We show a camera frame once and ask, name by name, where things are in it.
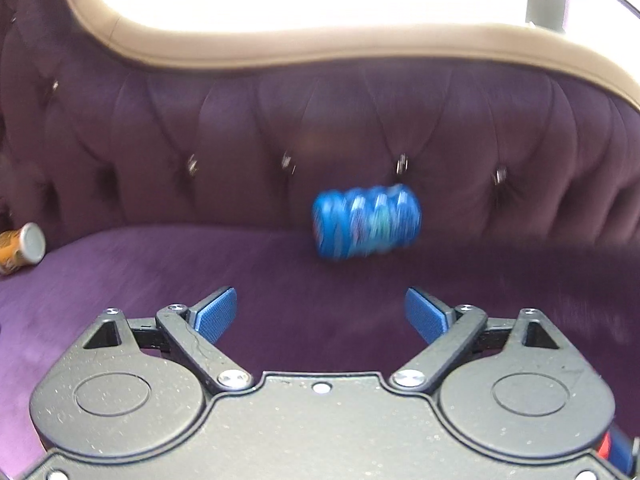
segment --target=orange container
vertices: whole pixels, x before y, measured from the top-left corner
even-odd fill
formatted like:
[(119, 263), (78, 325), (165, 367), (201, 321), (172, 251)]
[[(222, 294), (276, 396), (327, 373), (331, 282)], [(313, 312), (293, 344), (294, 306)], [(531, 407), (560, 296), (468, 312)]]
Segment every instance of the orange container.
[(44, 257), (46, 241), (37, 224), (0, 233), (0, 274), (11, 274), (21, 267), (35, 265)]

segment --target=red and blue object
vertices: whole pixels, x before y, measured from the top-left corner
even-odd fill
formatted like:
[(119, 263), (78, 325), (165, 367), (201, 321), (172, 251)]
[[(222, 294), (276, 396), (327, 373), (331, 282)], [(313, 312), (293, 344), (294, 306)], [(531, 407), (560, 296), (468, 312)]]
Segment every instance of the red and blue object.
[(319, 254), (341, 260), (410, 245), (420, 232), (420, 203), (404, 185), (321, 193), (313, 206)]

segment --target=sofa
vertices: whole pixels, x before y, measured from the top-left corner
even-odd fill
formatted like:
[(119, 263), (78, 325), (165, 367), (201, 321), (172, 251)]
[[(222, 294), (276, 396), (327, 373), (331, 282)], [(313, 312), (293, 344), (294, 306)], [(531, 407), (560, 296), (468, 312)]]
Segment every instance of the sofa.
[[(424, 344), (409, 286), (494, 317), (540, 308), (640, 431), (635, 83), (473, 56), (152, 66), (67, 0), (1, 0), (0, 39), (0, 230), (36, 222), (49, 250), (0, 279), (8, 475), (44, 455), (30, 393), (101, 311), (223, 285), (239, 311), (219, 346), (258, 375), (390, 373)], [(398, 182), (422, 205), (414, 246), (318, 257), (319, 192)]]

